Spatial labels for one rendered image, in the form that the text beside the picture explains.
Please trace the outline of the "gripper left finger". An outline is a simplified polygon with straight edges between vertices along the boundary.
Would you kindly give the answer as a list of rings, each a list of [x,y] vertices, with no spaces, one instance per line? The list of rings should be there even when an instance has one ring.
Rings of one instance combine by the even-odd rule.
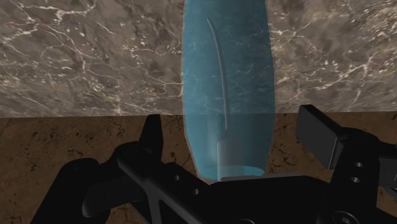
[[[118,146],[98,166],[82,203],[83,216],[129,203],[148,224],[216,224],[206,204],[209,185],[174,162],[163,163],[162,149],[160,115],[149,115],[139,140]]]

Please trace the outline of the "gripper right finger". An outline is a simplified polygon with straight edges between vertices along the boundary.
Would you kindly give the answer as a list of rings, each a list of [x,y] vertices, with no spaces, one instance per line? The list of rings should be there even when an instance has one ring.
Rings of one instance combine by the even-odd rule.
[[[311,104],[299,107],[296,138],[333,171],[316,224],[397,224],[377,207],[380,186],[397,198],[397,144],[342,127]]]

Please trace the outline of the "translucent blue glass bottle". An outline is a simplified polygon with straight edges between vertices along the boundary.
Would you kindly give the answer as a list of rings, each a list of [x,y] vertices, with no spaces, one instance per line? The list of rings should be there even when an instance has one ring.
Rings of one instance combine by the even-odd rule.
[[[182,68],[185,135],[198,176],[263,175],[275,122],[265,0],[186,0]]]

